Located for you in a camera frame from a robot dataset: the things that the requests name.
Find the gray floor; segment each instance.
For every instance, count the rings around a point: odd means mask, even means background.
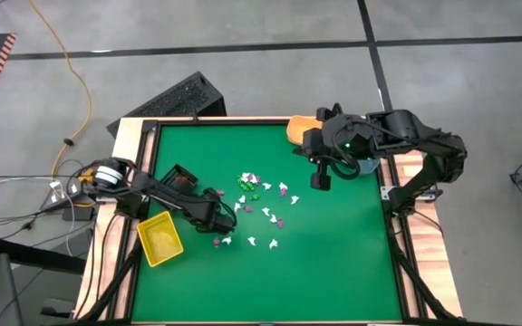
[[[522,35],[522,1],[367,5],[378,39]],[[353,0],[48,0],[40,6],[70,51],[364,39]],[[0,5],[0,32],[18,33],[14,53],[59,51],[26,1]],[[384,48],[380,56],[394,107],[460,134],[469,149],[464,175],[445,187],[438,204],[465,315],[522,324],[522,196],[508,180],[522,162],[522,43]],[[381,109],[367,49],[78,59],[74,65],[94,100],[92,123],[69,155],[84,162],[110,155],[106,124],[198,70],[225,95],[231,115],[311,114],[335,101],[354,113]],[[64,61],[9,62],[0,79],[0,174],[48,173],[62,139],[84,115],[82,89]],[[45,192],[45,183],[0,186],[0,216],[33,211]],[[69,227],[49,217],[12,239],[34,244]],[[16,228],[2,226],[0,236]]]

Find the green table surface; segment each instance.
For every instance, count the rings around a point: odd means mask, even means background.
[[[133,321],[397,321],[401,319],[375,175],[331,191],[309,187],[315,166],[292,154],[285,126],[164,126],[155,177],[180,164],[203,187],[225,191],[237,211],[230,245],[175,217],[184,253],[150,268],[145,258]],[[237,176],[253,172],[269,190],[244,193]],[[279,196],[279,183],[288,186]],[[258,201],[250,201],[259,194]],[[291,205],[290,196],[299,196]],[[284,220],[279,229],[261,209]],[[163,208],[152,204],[150,215]],[[252,246],[248,237],[256,238]],[[278,247],[269,249],[275,239]]]

